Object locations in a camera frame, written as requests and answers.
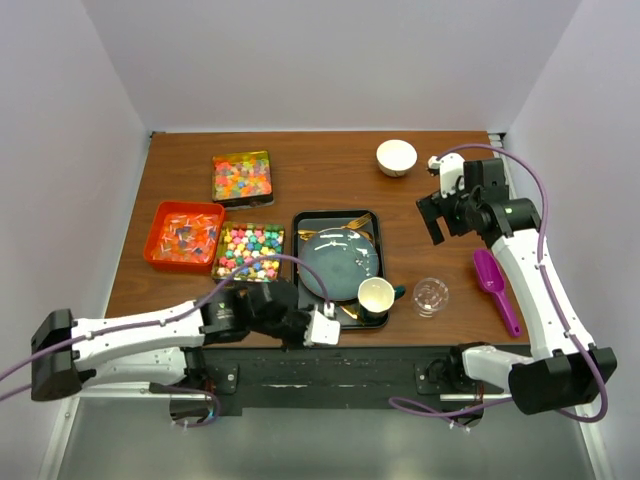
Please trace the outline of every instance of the gray floor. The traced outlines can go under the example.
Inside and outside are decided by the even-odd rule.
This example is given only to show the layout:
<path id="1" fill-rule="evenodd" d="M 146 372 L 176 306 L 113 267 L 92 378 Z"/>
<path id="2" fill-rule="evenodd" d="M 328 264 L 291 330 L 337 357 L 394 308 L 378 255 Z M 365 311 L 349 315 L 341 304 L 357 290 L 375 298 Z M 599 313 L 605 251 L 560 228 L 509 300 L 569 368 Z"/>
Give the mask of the gray floor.
<path id="1" fill-rule="evenodd" d="M 577 424 L 513 405 L 470 434 L 396 411 L 246 410 L 183 433 L 164 399 L 83 399 L 60 480 L 592 479 Z"/>

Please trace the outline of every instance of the blue plate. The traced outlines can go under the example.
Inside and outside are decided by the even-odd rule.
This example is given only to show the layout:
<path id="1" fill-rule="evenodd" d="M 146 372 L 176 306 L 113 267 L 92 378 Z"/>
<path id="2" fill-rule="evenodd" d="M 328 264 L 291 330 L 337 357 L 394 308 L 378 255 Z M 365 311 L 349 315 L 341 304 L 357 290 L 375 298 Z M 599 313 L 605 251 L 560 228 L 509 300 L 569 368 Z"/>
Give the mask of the blue plate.
<path id="1" fill-rule="evenodd" d="M 375 277 L 380 259 L 371 242 L 355 230 L 329 228 L 312 236 L 302 247 L 300 260 L 320 275 L 334 302 L 353 300 L 358 287 Z M 300 280 L 314 295 L 322 297 L 316 279 L 304 268 L 298 268 Z"/>

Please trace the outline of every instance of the candy box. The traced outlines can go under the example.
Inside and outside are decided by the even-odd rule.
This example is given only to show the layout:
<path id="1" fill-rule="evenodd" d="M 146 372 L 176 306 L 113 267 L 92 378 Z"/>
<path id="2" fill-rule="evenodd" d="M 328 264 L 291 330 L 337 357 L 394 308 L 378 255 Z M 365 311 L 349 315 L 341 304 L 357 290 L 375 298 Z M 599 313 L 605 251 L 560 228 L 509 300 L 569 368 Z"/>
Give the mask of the candy box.
<path id="1" fill-rule="evenodd" d="M 284 251 L 284 226 L 264 223 L 225 222 L 211 276 L 222 280 L 250 259 Z M 269 282 L 280 275 L 282 262 L 266 260 L 246 267 L 234 277 L 237 281 Z"/>
<path id="2" fill-rule="evenodd" d="M 216 155 L 213 164 L 213 201 L 227 210 L 273 203 L 269 153 Z"/>
<path id="3" fill-rule="evenodd" d="M 156 270 L 210 272 L 224 214 L 224 207 L 215 203 L 162 202 L 144 259 Z"/>

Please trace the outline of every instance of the gold utensil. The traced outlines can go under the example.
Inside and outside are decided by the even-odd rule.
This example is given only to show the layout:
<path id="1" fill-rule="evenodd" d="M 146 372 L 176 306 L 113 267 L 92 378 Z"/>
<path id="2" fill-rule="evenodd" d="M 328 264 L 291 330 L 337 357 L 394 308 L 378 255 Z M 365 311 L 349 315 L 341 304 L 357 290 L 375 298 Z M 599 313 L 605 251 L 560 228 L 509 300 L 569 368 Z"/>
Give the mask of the gold utensil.
<path id="1" fill-rule="evenodd" d="M 351 307 L 340 305 L 340 308 L 351 318 L 353 318 L 354 320 L 358 320 L 360 323 L 364 324 L 364 321 L 360 318 L 360 315 L 358 315 Z"/>
<path id="2" fill-rule="evenodd" d="M 351 220 L 345 226 L 340 228 L 348 228 L 350 230 L 358 230 L 359 228 L 364 227 L 367 223 L 371 221 L 371 214 L 365 213 L 360 218 L 356 218 L 355 220 Z"/>
<path id="3" fill-rule="evenodd" d="M 300 239 L 306 242 L 318 232 L 316 230 L 298 230 L 297 233 Z M 371 235 L 369 232 L 358 230 L 358 233 L 373 244 L 373 235 Z"/>

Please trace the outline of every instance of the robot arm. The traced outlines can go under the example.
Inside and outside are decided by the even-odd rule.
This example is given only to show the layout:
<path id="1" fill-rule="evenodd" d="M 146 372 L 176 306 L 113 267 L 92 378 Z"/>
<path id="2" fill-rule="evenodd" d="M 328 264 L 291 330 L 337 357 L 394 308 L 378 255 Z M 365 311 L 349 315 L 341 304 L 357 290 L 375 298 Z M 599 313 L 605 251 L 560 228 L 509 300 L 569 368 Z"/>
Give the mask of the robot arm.
<path id="1" fill-rule="evenodd" d="M 440 190 L 417 206 L 435 245 L 444 241 L 440 217 L 452 236 L 475 231 L 503 268 L 515 292 L 531 339 L 532 357 L 489 345 L 455 349 L 451 375 L 491 383 L 511 392 L 526 414 L 591 402 L 598 393 L 593 374 L 568 337 L 543 282 L 537 245 L 540 217 L 529 199 L 509 199 L 500 159 L 465 162 L 456 154 L 429 161 Z M 544 241 L 543 264 L 573 334 L 607 381 L 616 368 L 610 348 L 598 349 L 573 310 Z"/>
<path id="2" fill-rule="evenodd" d="M 336 345 L 340 324 L 323 313 L 299 310 L 297 289 L 288 282 L 225 289 L 202 308 L 194 301 L 120 318 L 74 319 L 52 312 L 32 339 L 32 353 L 61 340 L 85 337 L 33 363 L 31 398 L 56 400 L 106 383 L 151 382 L 198 388 L 211 378 L 202 359 L 205 345 L 239 342 L 251 331 L 281 339 L 286 348 Z M 170 318 L 191 311 L 180 321 Z M 159 325 L 135 328 L 149 322 Z M 105 335 L 93 332 L 113 328 Z"/>

